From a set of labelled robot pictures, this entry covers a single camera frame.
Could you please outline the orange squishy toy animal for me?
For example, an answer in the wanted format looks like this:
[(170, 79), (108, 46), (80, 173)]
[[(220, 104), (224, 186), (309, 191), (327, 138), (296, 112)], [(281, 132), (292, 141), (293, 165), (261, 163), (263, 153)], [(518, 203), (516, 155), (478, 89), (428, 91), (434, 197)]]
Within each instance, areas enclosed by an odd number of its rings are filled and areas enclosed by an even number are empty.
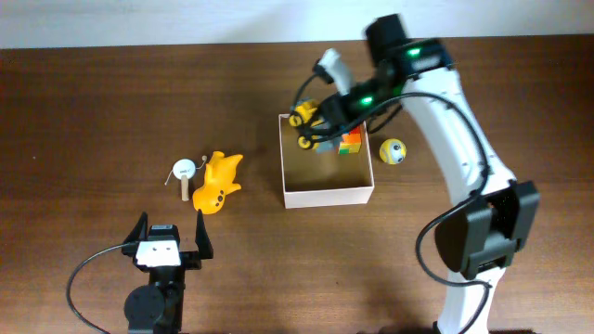
[(226, 196), (241, 190), (235, 182), (237, 168), (243, 160), (241, 154), (226, 156), (215, 151), (205, 164), (203, 185), (192, 194), (193, 207), (203, 214), (215, 214), (225, 205)]

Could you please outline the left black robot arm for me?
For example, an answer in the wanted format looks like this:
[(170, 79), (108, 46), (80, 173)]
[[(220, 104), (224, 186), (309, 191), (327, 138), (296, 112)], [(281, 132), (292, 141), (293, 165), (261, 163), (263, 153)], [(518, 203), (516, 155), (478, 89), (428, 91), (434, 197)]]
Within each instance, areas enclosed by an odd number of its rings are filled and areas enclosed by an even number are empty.
[(130, 333), (178, 333), (182, 328), (185, 275), (200, 270), (201, 262), (213, 258), (203, 213), (197, 213), (195, 250), (180, 250), (176, 225), (149, 225), (141, 214), (124, 240), (122, 254), (148, 274), (148, 284), (134, 289), (125, 300), (124, 315)]

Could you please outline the white cardboard box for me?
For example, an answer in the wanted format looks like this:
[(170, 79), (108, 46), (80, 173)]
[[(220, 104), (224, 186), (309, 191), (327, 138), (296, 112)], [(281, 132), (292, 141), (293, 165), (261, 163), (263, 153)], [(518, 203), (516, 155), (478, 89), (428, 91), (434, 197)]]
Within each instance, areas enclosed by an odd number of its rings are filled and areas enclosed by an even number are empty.
[(282, 193), (287, 209), (368, 203), (374, 189), (372, 154), (365, 125), (355, 154), (317, 153), (297, 145), (289, 116), (278, 116)]

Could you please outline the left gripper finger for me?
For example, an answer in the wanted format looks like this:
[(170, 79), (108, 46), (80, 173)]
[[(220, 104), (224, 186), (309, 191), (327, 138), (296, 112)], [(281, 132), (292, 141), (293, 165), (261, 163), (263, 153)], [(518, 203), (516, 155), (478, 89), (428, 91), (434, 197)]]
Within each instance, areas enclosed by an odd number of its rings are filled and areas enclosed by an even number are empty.
[(199, 253), (213, 253), (213, 245), (206, 230), (202, 210), (198, 210), (197, 213), (195, 243)]
[(124, 243), (140, 242), (147, 239), (148, 236), (148, 214), (142, 212), (138, 222), (133, 227), (128, 236), (124, 239)]

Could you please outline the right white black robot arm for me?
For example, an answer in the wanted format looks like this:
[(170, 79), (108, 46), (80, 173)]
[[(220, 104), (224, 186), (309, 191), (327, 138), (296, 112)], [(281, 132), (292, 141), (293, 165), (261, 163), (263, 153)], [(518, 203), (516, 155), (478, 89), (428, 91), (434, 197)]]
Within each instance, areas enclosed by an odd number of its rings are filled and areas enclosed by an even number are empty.
[(451, 208), (423, 228), (447, 268), (436, 333), (484, 333), (497, 284), (528, 239), (540, 195), (521, 182), (489, 144), (464, 96), (453, 58), (437, 38), (412, 40), (401, 18), (365, 30), (374, 69), (355, 80), (340, 53), (327, 50), (313, 74), (335, 92), (320, 102), (296, 97), (290, 114), (301, 148), (311, 149), (388, 109), (404, 110), (424, 135), (443, 174)]

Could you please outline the colourful puzzle cube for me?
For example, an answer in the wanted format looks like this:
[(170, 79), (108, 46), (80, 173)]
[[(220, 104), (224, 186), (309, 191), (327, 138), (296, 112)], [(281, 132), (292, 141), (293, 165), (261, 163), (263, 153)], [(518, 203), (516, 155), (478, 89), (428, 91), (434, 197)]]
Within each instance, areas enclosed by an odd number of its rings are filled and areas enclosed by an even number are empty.
[(360, 151), (361, 146), (361, 127), (357, 126), (350, 132), (342, 134), (339, 141), (338, 153), (340, 155), (357, 154)]

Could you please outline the yellow minion ball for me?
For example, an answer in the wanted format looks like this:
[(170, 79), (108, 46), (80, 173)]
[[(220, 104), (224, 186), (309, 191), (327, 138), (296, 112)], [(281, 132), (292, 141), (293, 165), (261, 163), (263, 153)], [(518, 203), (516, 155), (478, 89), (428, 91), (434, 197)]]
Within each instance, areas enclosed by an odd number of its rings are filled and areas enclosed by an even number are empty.
[(399, 139), (389, 138), (380, 146), (380, 159), (391, 165), (401, 163), (407, 155), (406, 145)]

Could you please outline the yellow grey toy truck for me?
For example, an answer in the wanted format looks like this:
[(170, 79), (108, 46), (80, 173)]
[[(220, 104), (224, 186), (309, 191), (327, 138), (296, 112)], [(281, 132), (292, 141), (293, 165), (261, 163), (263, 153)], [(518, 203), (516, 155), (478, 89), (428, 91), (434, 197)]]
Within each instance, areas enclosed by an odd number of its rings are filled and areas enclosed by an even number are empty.
[[(293, 108), (290, 117), (289, 124), (291, 127), (299, 128), (307, 123), (310, 127), (315, 130), (329, 130), (331, 125), (317, 113), (317, 109), (320, 103), (315, 99), (301, 99), (297, 102), (297, 105)], [(298, 146), (302, 149), (309, 150), (313, 149), (316, 153), (324, 153), (329, 151), (337, 152), (341, 139), (339, 137), (331, 139), (325, 142), (312, 143), (303, 135), (299, 135), (297, 139)]]

